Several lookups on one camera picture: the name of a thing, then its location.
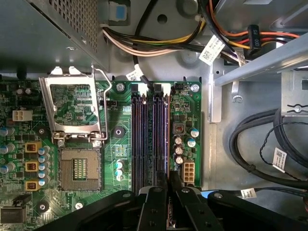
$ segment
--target white label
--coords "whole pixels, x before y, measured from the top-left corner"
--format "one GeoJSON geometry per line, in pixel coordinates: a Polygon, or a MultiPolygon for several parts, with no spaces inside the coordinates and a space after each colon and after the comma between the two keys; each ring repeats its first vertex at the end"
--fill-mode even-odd
{"type": "Polygon", "coordinates": [[[207,43],[203,51],[201,52],[199,59],[211,66],[219,53],[225,47],[225,44],[219,40],[215,35],[207,43]]]}
{"type": "Polygon", "coordinates": [[[239,66],[243,66],[247,63],[245,56],[242,53],[236,51],[235,54],[239,60],[239,66]]]}
{"type": "Polygon", "coordinates": [[[284,170],[284,164],[285,164],[286,158],[287,158],[287,153],[280,150],[279,148],[275,148],[273,165],[275,165],[278,168],[284,170]]]}
{"type": "Polygon", "coordinates": [[[126,75],[126,78],[130,81],[140,81],[140,77],[143,76],[139,64],[135,65],[135,70],[126,75]]]}
{"type": "Polygon", "coordinates": [[[242,198],[246,199],[246,198],[256,198],[257,194],[254,188],[252,189],[243,189],[241,190],[241,194],[242,194],[242,198]]]}

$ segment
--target silver metal frame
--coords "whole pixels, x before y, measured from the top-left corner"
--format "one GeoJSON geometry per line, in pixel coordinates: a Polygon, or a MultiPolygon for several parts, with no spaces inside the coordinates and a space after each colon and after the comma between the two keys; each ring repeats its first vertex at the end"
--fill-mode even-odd
{"type": "Polygon", "coordinates": [[[109,83],[109,88],[104,91],[104,106],[105,106],[105,124],[106,134],[101,131],[101,122],[99,116],[99,107],[96,97],[95,75],[94,70],[99,70],[104,75],[104,72],[100,69],[93,69],[92,76],[82,74],[73,66],[69,67],[69,75],[64,75],[60,67],[55,67],[48,78],[40,77],[39,83],[42,90],[43,100],[46,107],[49,126],[52,133],[52,139],[58,140],[58,146],[64,146],[66,139],[85,138],[89,142],[93,143],[94,147],[101,147],[102,141],[108,139],[108,122],[107,122],[107,110],[106,110],[106,93],[111,89],[112,84],[108,78],[106,80],[109,83]],[[57,112],[57,107],[54,105],[51,94],[51,85],[77,85],[84,84],[90,86],[90,92],[92,95],[91,111],[97,117],[97,123],[93,125],[82,126],[67,126],[61,125],[55,122],[54,116],[57,112]]]}
{"type": "Polygon", "coordinates": [[[303,66],[308,61],[308,33],[276,48],[261,57],[215,79],[216,86],[252,77],[303,66]]]}

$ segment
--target perforated metal vent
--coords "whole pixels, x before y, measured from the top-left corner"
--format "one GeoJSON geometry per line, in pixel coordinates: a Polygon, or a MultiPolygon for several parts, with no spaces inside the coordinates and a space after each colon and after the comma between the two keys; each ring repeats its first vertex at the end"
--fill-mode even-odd
{"type": "Polygon", "coordinates": [[[77,32],[89,39],[81,38],[97,52],[97,0],[47,0],[49,4],[77,32]]]}

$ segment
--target mounting screw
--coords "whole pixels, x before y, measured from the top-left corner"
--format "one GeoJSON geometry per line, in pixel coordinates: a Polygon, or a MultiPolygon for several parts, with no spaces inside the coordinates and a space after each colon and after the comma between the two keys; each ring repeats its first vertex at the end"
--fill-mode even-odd
{"type": "Polygon", "coordinates": [[[182,188],[182,192],[183,192],[183,193],[189,193],[189,191],[190,191],[190,190],[189,190],[188,188],[182,188]]]}
{"type": "Polygon", "coordinates": [[[125,90],[125,85],[123,83],[118,83],[116,85],[116,90],[121,92],[121,91],[124,91],[125,90]]]}
{"type": "Polygon", "coordinates": [[[199,89],[200,89],[200,87],[199,87],[198,84],[192,84],[192,86],[191,86],[192,92],[198,92],[199,89]]]}
{"type": "Polygon", "coordinates": [[[58,146],[63,147],[64,146],[64,141],[63,140],[58,140],[58,146]]]}
{"type": "Polygon", "coordinates": [[[214,194],[214,197],[221,199],[222,195],[220,193],[216,193],[216,194],[214,194]]]}
{"type": "Polygon", "coordinates": [[[94,147],[101,147],[101,145],[102,145],[102,142],[99,141],[99,140],[95,140],[94,143],[93,143],[94,147]]]}

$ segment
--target motherboard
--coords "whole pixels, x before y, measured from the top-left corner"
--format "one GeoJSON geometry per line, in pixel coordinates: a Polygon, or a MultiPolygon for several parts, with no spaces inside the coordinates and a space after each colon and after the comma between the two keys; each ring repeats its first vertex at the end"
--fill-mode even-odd
{"type": "Polygon", "coordinates": [[[105,141],[57,139],[37,80],[0,82],[0,231],[34,230],[120,190],[138,194],[177,171],[200,186],[201,84],[96,81],[51,85],[55,123],[105,141]],[[93,98],[98,115],[93,113],[93,98]]]}

